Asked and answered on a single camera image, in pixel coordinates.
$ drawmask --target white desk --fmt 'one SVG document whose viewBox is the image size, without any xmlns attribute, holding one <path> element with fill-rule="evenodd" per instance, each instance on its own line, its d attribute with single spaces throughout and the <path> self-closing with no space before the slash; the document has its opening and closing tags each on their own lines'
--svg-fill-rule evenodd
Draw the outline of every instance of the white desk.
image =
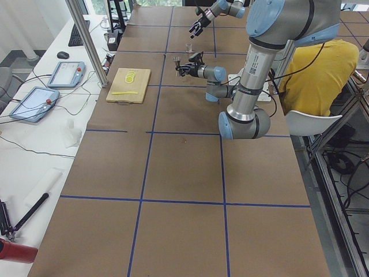
<svg viewBox="0 0 369 277">
<path fill-rule="evenodd" d="M 91 37 L 94 41 L 99 58 L 102 61 L 107 53 L 107 45 L 103 36 L 105 30 L 99 25 L 102 16 L 86 16 L 86 19 L 91 21 L 89 30 L 91 31 L 94 29 L 91 32 Z M 89 72 L 93 71 L 93 67 L 85 47 L 67 46 L 72 26 L 73 20 L 70 20 L 55 38 L 49 49 L 34 68 L 37 75 L 51 74 L 57 63 L 59 61 L 64 61 L 57 58 L 57 53 L 59 51 L 65 51 L 70 54 L 70 58 L 66 61 L 85 62 L 86 71 L 81 83 L 88 78 Z M 42 80 L 44 83 L 47 83 L 48 78 L 43 78 Z M 71 94 L 59 99 L 57 105 L 67 108 L 71 113 L 78 112 L 89 97 L 87 105 L 78 115 L 72 116 L 67 113 L 65 109 L 54 107 L 45 118 L 35 125 L 22 122 L 0 124 L 1 136 L 22 145 L 26 149 L 74 156 L 77 153 L 78 147 L 65 147 L 65 143 L 62 139 L 63 127 L 66 126 L 68 119 L 72 119 L 74 121 L 74 127 L 81 129 L 82 135 L 84 134 L 86 123 L 91 116 L 100 93 L 100 85 L 98 82 L 94 74 L 84 85 L 84 88 L 91 93 L 90 96 L 89 93 L 82 88 L 77 89 L 73 93 L 71 93 L 72 90 L 60 90 L 61 96 L 67 93 Z M 34 86 L 42 87 L 43 85 L 37 79 L 27 82 L 20 88 L 14 98 L 22 99 Z M 16 104 L 17 103 L 13 102 L 9 103 L 2 113 L 0 122 L 12 120 L 9 117 L 3 116 L 8 115 L 15 108 Z M 49 198 L 33 214 L 29 221 L 24 224 L 21 230 L 16 232 L 16 243 L 38 248 L 46 232 L 47 225 L 58 201 L 73 159 L 27 152 L 2 139 L 0 139 L 0 153 L 0 199 L 6 203 L 9 217 L 13 225 L 29 211 L 29 207 L 24 203 L 24 198 L 37 185 L 39 180 L 45 176 L 45 173 L 51 168 L 56 168 L 63 173 L 58 182 L 49 191 Z M 21 264 L 0 260 L 0 272 L 6 272 L 6 276 L 24 277 L 27 276 L 31 269 L 31 265 L 32 264 Z"/>
</svg>

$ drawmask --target red can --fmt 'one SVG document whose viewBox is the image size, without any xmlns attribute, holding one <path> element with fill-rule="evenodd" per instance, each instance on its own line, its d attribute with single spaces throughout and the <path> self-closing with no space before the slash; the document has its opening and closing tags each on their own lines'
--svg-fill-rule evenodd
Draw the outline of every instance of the red can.
<svg viewBox="0 0 369 277">
<path fill-rule="evenodd" d="M 0 238 L 0 260 L 30 264 L 35 260 L 37 251 L 37 248 L 16 244 Z"/>
</svg>

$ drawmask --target black mouse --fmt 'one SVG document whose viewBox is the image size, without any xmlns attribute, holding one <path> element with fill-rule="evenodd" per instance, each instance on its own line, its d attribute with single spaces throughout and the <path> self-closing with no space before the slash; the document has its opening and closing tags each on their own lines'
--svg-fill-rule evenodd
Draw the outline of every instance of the black mouse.
<svg viewBox="0 0 369 277">
<path fill-rule="evenodd" d="M 68 59 L 69 58 L 69 54 L 67 52 L 64 52 L 64 51 L 60 51 L 58 54 L 57 54 L 57 57 L 59 59 Z"/>
</svg>

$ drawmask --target cutting board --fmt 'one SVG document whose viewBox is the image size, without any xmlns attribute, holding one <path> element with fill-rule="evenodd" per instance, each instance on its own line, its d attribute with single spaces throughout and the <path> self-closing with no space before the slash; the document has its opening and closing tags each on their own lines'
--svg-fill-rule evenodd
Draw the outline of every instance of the cutting board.
<svg viewBox="0 0 369 277">
<path fill-rule="evenodd" d="M 127 80 L 129 81 L 129 76 L 132 76 L 133 73 L 133 81 L 128 83 Z M 150 74 L 150 69 L 119 68 L 111 84 L 106 101 L 142 104 Z"/>
</svg>

